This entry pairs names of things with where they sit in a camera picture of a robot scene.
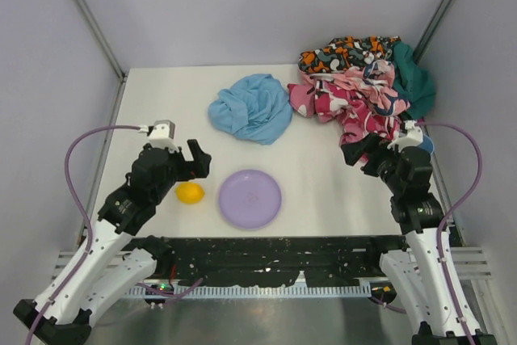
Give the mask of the pink red camouflage cloth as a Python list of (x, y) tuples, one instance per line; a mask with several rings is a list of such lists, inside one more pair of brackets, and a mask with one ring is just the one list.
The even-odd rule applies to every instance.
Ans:
[(379, 115), (359, 93), (311, 81), (307, 75), (301, 74), (301, 84), (288, 84), (292, 108), (304, 117), (317, 117), (321, 123), (336, 120), (343, 127), (342, 144), (355, 143), (370, 133), (392, 140), (400, 131), (399, 115)]

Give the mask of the light pink navy patterned cloth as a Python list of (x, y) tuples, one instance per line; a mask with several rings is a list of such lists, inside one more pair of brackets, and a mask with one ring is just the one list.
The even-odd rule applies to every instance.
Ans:
[(399, 95), (393, 86), (395, 69), (389, 61), (376, 60), (363, 68), (352, 66), (338, 73), (308, 74), (307, 78), (359, 93), (382, 116), (398, 116), (410, 108), (410, 101)]

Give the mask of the light blue cloth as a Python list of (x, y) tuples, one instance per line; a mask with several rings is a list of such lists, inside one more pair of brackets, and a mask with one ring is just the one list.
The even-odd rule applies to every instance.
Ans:
[(208, 106), (212, 126), (239, 140), (272, 145), (291, 124), (288, 92), (270, 74), (252, 74), (218, 92)]

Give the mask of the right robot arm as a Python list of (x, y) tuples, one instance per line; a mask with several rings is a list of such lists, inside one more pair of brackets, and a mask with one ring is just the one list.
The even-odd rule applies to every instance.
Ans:
[(495, 344), (469, 306), (453, 262), (446, 220), (430, 191), (430, 154), (390, 146), (375, 134), (342, 145), (345, 163), (380, 179), (391, 191), (391, 213), (410, 250), (387, 250), (380, 269), (394, 286), (414, 333), (413, 344)]

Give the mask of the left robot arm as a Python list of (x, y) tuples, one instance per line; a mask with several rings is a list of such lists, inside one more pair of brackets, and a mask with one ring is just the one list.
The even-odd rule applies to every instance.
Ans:
[(167, 263), (170, 245), (150, 235), (136, 243), (124, 264), (105, 270), (155, 215), (176, 183), (208, 177), (211, 156), (195, 139), (187, 145), (191, 161), (181, 150), (144, 145), (59, 276), (36, 299), (15, 306), (14, 315), (28, 328), (28, 338), (37, 337), (45, 344), (84, 344), (98, 318), (120, 296)]

